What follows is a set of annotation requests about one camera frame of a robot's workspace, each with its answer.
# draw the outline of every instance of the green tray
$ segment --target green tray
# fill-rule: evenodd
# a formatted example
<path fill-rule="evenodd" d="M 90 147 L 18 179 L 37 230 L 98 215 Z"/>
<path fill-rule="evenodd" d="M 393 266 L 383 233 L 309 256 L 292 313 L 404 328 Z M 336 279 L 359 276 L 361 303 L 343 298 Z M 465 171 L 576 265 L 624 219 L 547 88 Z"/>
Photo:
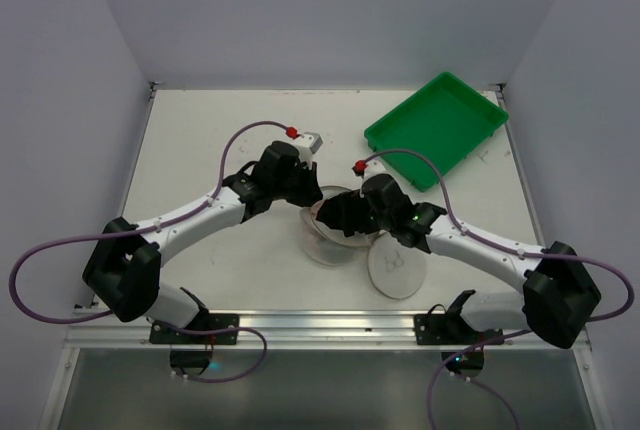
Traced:
<path fill-rule="evenodd" d="M 431 80 L 364 131 L 374 152 L 409 148 L 422 153 L 446 174 L 507 121 L 507 113 L 454 75 Z M 438 182 L 410 155 L 384 160 L 420 191 Z"/>

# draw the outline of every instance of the black joint motor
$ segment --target black joint motor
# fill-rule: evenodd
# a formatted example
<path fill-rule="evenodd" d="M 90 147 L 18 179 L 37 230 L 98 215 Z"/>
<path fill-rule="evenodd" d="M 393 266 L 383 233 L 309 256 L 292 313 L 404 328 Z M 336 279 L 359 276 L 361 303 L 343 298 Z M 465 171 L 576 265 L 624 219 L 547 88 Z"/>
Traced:
<path fill-rule="evenodd" d="M 545 253 L 576 255 L 561 242 Z M 571 348 L 602 298 L 595 282 L 578 261 L 544 259 L 525 275 L 522 310 L 529 327 L 546 342 Z"/>
<path fill-rule="evenodd" d="M 256 162 L 251 175 L 240 171 L 224 179 L 245 204 L 243 222 L 264 213 L 275 200 L 309 207 L 322 200 L 318 186 L 317 167 L 300 161 L 298 149 L 286 142 L 269 145 Z"/>
<path fill-rule="evenodd" d="M 447 213 L 443 208 L 426 202 L 412 203 L 398 182 L 388 174 L 368 179 L 362 185 L 362 193 L 382 229 L 405 247 L 430 252 L 426 235 L 431 233 L 433 222 Z"/>
<path fill-rule="evenodd" d="M 103 233 L 135 230 L 124 218 Z M 84 282 L 123 322 L 144 315 L 158 297 L 162 256 L 156 244 L 134 235 L 98 242 L 82 274 Z"/>

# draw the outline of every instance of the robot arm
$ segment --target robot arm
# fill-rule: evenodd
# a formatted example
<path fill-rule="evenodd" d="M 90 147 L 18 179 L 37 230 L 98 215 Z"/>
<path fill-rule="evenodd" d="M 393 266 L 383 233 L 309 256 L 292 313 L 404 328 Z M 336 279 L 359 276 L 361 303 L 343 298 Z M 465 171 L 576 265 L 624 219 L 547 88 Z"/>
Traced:
<path fill-rule="evenodd" d="M 313 133 L 298 136 L 292 144 L 273 142 L 251 174 L 240 171 L 225 178 L 215 196 L 209 192 L 165 215 L 135 224 L 122 217 L 112 220 L 103 233 L 154 226 L 157 231 L 99 242 L 83 280 L 123 322 L 146 316 L 180 328 L 207 329 L 204 304 L 185 289 L 160 283 L 160 269 L 204 237 L 266 212 L 275 200 L 297 206 L 321 200 L 313 163 L 313 154 L 321 145 L 322 139 Z M 189 218 L 163 223 L 203 204 L 205 208 Z"/>
<path fill-rule="evenodd" d="M 482 333 L 489 329 L 530 329 L 545 341 L 569 348 L 600 302 L 600 292 L 585 267 L 578 262 L 532 258 L 544 253 L 575 255 L 560 242 L 545 249 L 538 245 L 493 235 L 460 222 L 444 208 L 414 204 L 379 162 L 359 172 L 360 191 L 346 192 L 323 203 L 317 219 L 330 228 L 369 233 L 386 230 L 406 247 L 454 258 L 476 267 L 511 286 L 501 294 L 462 292 L 444 316 L 432 316 L 450 337 Z M 467 232 L 511 250 L 501 251 L 471 238 Z"/>

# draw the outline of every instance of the red connector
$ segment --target red connector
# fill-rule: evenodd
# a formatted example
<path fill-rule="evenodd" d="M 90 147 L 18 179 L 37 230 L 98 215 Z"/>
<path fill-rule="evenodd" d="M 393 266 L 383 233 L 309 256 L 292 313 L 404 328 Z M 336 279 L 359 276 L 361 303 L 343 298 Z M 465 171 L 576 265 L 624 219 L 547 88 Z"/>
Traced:
<path fill-rule="evenodd" d="M 356 164 L 353 166 L 353 172 L 361 177 L 362 175 L 364 175 L 364 169 L 367 168 L 367 162 L 365 162 L 364 160 L 358 160 L 356 162 Z"/>
<path fill-rule="evenodd" d="M 285 131 L 285 133 L 287 134 L 287 137 L 291 139 L 296 139 L 300 136 L 296 127 L 287 127 L 287 130 Z"/>

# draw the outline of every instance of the white wall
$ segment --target white wall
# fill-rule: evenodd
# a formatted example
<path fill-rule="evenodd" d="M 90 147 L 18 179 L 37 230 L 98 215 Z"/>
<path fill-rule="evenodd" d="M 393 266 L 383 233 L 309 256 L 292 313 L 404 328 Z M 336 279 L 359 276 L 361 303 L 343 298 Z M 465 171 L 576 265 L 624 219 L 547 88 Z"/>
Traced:
<path fill-rule="evenodd" d="M 108 0 L 146 76 L 171 87 L 506 81 L 554 0 Z"/>
<path fill-rule="evenodd" d="M 640 0 L 557 0 L 506 91 L 545 237 L 619 265 L 636 285 L 639 9 Z M 614 278 L 598 283 L 602 309 L 623 301 Z M 589 327 L 618 429 L 640 428 L 639 325 L 636 305 Z"/>
<path fill-rule="evenodd" d="M 36 428 L 65 328 L 9 300 L 28 247 L 99 231 L 116 215 L 143 127 L 146 82 L 105 0 L 0 0 L 0 427 Z M 27 264 L 20 293 L 68 316 L 90 246 Z"/>

